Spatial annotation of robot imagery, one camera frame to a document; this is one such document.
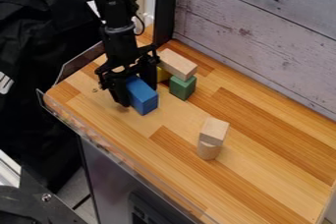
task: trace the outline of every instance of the white wooden wall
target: white wooden wall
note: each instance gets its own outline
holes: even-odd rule
[[[336,0],[177,0],[175,37],[336,120]]]

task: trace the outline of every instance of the toy block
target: toy block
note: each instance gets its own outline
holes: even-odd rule
[[[199,141],[222,145],[230,124],[216,118],[207,118],[199,134]]]
[[[142,79],[133,76],[127,79],[126,87],[132,106],[143,116],[158,106],[158,94]]]
[[[196,77],[189,78],[186,82],[173,76],[170,79],[169,91],[181,100],[187,100],[196,89]]]
[[[169,80],[172,77],[172,74],[162,70],[160,67],[157,67],[157,82],[161,83],[163,81]]]
[[[221,146],[213,145],[204,141],[198,142],[197,155],[203,160],[215,159],[221,151]]]
[[[158,66],[173,74],[182,81],[187,81],[197,71],[197,64],[175,53],[170,49],[165,49],[160,53],[161,62]]]

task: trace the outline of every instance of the wooden tabletop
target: wooden tabletop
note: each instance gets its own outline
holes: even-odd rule
[[[44,100],[206,223],[318,222],[336,179],[336,124],[178,41],[166,47],[199,65],[186,102],[160,84],[157,110],[121,107],[98,89],[105,56]],[[196,143],[209,115],[231,127],[219,157],[203,161]]]

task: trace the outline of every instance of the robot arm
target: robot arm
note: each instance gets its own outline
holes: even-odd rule
[[[137,15],[137,0],[94,0],[103,22],[100,28],[105,46],[107,62],[95,73],[99,76],[102,89],[109,89],[114,100],[123,106],[130,106],[126,89],[127,78],[136,74],[156,90],[156,65],[159,57],[154,45],[137,47],[135,24],[132,18]],[[123,66],[124,71],[113,69]]]

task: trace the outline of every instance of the metal frame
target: metal frame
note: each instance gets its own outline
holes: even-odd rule
[[[173,37],[176,0],[156,0],[154,19],[154,38],[156,47]]]

